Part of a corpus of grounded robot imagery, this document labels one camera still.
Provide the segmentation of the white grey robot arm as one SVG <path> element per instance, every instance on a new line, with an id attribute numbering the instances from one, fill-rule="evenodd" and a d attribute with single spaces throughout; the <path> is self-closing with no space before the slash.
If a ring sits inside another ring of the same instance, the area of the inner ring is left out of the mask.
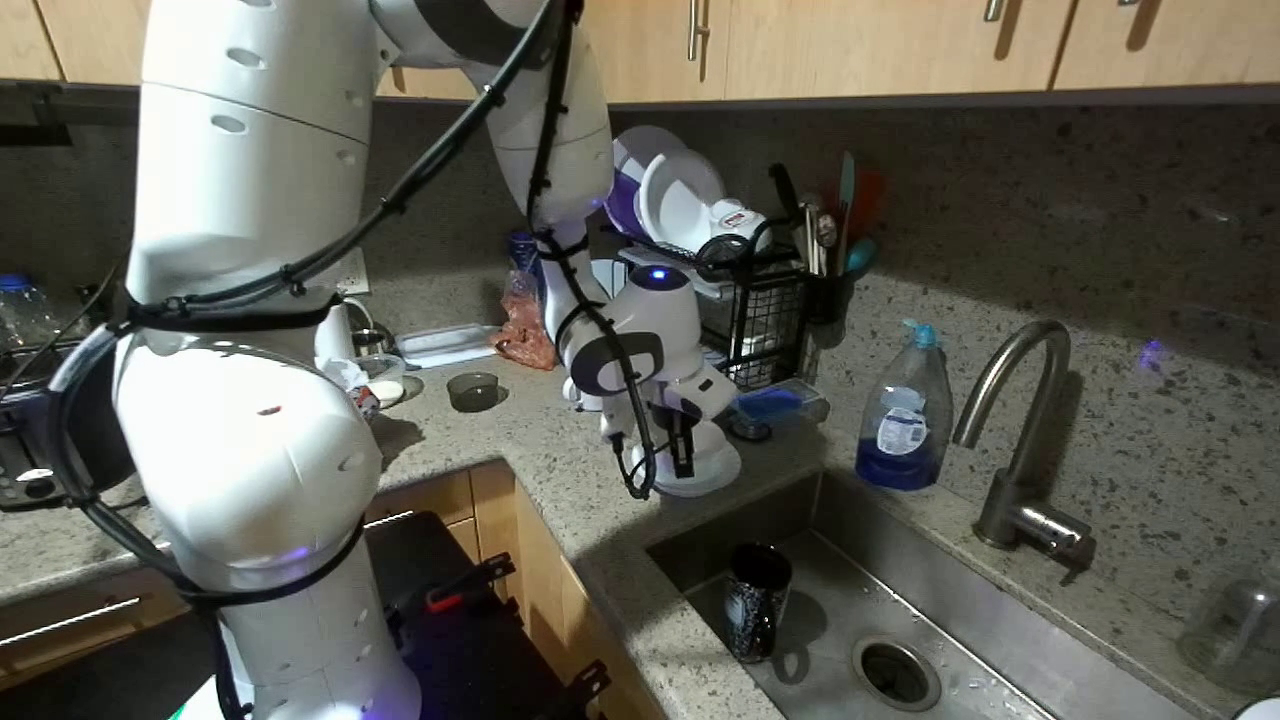
<path id="1" fill-rule="evenodd" d="M 112 407 L 157 513 L 136 531 L 53 445 L 73 502 L 217 629 L 180 720 L 421 720 L 364 513 L 382 483 L 338 265 L 486 131 L 526 208 L 570 395 L 637 500 L 742 476 L 732 382 L 675 266 L 587 293 L 612 122 L 583 0 L 154 0 L 125 311 L 55 366 Z"/>

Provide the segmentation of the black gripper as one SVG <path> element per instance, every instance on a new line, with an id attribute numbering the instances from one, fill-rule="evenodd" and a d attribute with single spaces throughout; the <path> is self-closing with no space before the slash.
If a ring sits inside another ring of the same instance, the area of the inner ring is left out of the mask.
<path id="1" fill-rule="evenodd" d="M 654 404 L 654 421 L 662 427 L 657 465 L 665 480 L 690 480 L 698 466 L 698 423 L 701 407 L 693 399 L 682 404 Z"/>

